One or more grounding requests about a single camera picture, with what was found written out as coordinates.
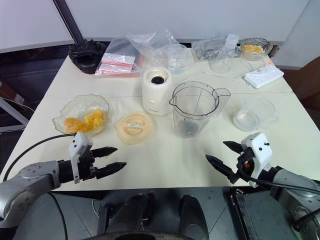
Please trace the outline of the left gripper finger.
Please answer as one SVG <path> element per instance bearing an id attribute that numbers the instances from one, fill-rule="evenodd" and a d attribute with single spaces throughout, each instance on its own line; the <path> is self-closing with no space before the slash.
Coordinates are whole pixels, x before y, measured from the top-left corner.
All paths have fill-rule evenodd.
<path id="1" fill-rule="evenodd" d="M 104 177 L 113 175 L 120 170 L 122 170 L 127 165 L 126 162 L 114 162 L 111 164 L 106 165 L 105 167 L 98 168 L 95 171 L 95 177 L 96 179 L 102 179 Z"/>
<path id="2" fill-rule="evenodd" d="M 102 158 L 111 155 L 116 152 L 118 149 L 116 147 L 106 146 L 91 151 L 94 158 Z"/>

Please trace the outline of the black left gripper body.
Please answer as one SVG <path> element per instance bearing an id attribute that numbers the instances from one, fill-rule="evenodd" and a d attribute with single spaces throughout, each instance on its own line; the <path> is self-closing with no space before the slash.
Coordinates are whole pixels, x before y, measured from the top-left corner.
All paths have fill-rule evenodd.
<path id="1" fill-rule="evenodd" d="M 83 181 L 93 179 L 96 177 L 97 168 L 94 167 L 95 158 L 90 150 L 85 150 L 79 156 L 78 173 L 79 178 Z"/>

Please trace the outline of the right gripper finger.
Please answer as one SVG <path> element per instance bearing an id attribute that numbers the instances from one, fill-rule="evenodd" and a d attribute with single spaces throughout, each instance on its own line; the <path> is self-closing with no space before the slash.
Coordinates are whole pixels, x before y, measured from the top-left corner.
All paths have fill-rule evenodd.
<path id="1" fill-rule="evenodd" d="M 238 174 L 233 172 L 230 167 L 225 165 L 220 159 L 217 157 L 206 154 L 205 155 L 207 161 L 221 174 L 227 177 L 231 184 L 234 184 L 238 180 Z"/>
<path id="2" fill-rule="evenodd" d="M 240 143 L 234 141 L 223 141 L 223 144 L 235 153 L 242 153 L 244 151 Z"/>

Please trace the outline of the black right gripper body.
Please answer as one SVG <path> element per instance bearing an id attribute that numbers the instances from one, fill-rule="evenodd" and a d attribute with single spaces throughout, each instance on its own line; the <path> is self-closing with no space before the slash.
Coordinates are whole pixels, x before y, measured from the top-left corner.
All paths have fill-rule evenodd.
<path id="1" fill-rule="evenodd" d="M 254 157 L 255 157 L 255 154 L 252 148 L 248 147 L 237 158 L 237 161 L 238 161 L 236 165 L 237 173 L 241 179 L 248 180 L 249 177 L 251 177 L 255 168 L 255 163 L 253 160 Z"/>

